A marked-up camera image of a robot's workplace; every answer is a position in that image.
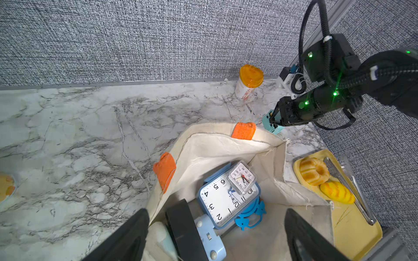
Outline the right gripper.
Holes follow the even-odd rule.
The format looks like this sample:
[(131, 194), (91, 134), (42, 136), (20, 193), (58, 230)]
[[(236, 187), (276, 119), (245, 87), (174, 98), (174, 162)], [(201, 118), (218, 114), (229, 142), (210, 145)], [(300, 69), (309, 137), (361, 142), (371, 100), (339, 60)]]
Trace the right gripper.
[(289, 96), (282, 97), (270, 113), (270, 124), (275, 127), (308, 124), (345, 105), (345, 90), (322, 85), (294, 100)]

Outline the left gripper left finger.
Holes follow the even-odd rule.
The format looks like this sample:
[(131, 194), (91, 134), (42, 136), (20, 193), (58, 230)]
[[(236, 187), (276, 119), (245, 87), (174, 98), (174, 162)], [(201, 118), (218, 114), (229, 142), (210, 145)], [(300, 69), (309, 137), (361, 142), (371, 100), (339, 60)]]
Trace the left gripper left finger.
[(148, 211), (140, 209), (84, 260), (140, 261), (146, 245), (149, 221)]

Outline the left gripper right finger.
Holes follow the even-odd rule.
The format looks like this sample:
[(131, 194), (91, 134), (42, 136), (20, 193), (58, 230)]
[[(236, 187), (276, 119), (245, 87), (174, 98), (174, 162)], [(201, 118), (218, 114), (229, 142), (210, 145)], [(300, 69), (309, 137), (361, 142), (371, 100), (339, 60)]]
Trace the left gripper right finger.
[(284, 227), (293, 261), (347, 261), (348, 258), (319, 234), (296, 211), (289, 208)]

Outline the mint green cube clock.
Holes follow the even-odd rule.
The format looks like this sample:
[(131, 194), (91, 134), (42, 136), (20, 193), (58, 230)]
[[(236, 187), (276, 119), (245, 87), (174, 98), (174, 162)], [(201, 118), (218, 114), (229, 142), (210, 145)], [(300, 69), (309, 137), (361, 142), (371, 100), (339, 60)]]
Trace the mint green cube clock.
[(267, 114), (265, 114), (262, 117), (262, 125), (265, 130), (271, 132), (274, 135), (278, 135), (284, 129), (284, 126), (271, 124), (270, 118), (272, 114), (273, 114), (273, 110), (270, 110)]

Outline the cream canvas bag orange handles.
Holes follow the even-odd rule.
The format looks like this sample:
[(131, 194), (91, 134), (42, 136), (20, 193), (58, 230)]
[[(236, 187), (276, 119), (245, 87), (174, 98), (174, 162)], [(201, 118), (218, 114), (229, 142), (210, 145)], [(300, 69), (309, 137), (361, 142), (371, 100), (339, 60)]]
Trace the cream canvas bag orange handles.
[(287, 179), (287, 143), (253, 124), (197, 124), (153, 167), (151, 261), (291, 261), (329, 257), (330, 204)]

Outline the black rectangular clock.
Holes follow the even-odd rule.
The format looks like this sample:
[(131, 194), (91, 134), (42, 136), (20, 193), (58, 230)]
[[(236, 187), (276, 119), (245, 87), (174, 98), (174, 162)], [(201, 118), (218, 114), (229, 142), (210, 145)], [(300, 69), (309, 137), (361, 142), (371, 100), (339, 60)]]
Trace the black rectangular clock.
[(208, 261), (196, 224), (185, 199), (165, 213), (170, 235), (182, 261)]

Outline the small clear alarm clock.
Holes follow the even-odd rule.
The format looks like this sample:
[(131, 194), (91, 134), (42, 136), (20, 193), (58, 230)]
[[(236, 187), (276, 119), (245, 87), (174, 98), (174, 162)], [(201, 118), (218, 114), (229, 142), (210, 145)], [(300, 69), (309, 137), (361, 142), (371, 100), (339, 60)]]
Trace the small clear alarm clock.
[(229, 170), (227, 179), (240, 195), (247, 193), (257, 180), (250, 167), (244, 161), (237, 162)]

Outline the light blue round alarm clock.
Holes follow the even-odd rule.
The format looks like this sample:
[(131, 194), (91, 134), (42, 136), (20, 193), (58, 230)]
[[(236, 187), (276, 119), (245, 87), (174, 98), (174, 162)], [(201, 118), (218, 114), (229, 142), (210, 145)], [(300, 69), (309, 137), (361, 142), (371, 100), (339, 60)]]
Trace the light blue round alarm clock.
[(223, 261), (226, 258), (226, 249), (220, 238), (216, 235), (215, 226), (211, 218), (204, 214), (194, 220), (209, 261)]

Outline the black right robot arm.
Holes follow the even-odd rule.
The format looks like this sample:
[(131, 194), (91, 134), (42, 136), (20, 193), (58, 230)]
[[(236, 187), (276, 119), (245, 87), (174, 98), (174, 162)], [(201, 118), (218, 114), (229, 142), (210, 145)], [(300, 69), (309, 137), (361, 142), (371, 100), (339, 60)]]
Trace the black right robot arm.
[[(322, 39), (304, 48), (306, 25), (318, 7)], [(264, 128), (277, 134), (290, 126), (318, 124), (326, 113), (341, 109), (355, 123), (354, 114), (369, 95), (382, 105), (418, 116), (418, 51), (395, 49), (361, 62), (343, 34), (329, 29), (324, 1), (310, 2), (300, 29), (298, 62), (283, 69), (281, 79), (290, 84), (291, 96), (282, 97), (262, 119)]]

